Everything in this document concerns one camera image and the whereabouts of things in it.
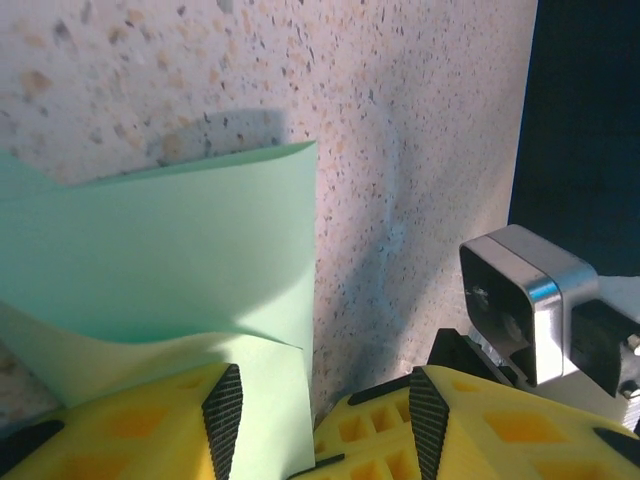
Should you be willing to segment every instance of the yellow robot part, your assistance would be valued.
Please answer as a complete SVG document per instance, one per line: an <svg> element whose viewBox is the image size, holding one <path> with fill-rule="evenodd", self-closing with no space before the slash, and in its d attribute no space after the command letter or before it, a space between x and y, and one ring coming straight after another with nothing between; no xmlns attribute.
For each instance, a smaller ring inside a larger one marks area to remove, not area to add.
<svg viewBox="0 0 640 480"><path fill-rule="evenodd" d="M341 399L313 434L316 460L411 437L409 377Z"/></svg>
<svg viewBox="0 0 640 480"><path fill-rule="evenodd" d="M238 366L199 367L50 415L62 429L3 479L226 480L241 410Z"/></svg>
<svg viewBox="0 0 640 480"><path fill-rule="evenodd" d="M335 455L317 462L291 480L421 480L411 433L349 456Z"/></svg>
<svg viewBox="0 0 640 480"><path fill-rule="evenodd" d="M409 404L422 480L640 478L640 468L596 429L637 439L633 433L511 387L419 367L411 375Z"/></svg>

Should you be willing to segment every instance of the light green paper sheet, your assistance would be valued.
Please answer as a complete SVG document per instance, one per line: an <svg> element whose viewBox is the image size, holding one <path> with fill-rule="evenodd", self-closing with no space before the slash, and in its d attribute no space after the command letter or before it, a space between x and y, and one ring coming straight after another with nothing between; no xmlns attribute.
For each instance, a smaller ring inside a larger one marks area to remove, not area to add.
<svg viewBox="0 0 640 480"><path fill-rule="evenodd" d="M274 339L310 378L315 159L290 145L0 202L0 299L106 341Z"/></svg>
<svg viewBox="0 0 640 480"><path fill-rule="evenodd" d="M314 465L302 352L247 335L206 333L117 344L62 330L0 302L0 335L67 405L213 362L240 366L243 408L231 478L275 480Z"/></svg>
<svg viewBox="0 0 640 480"><path fill-rule="evenodd" d="M0 150L0 202L49 192L60 187L36 169Z"/></svg>

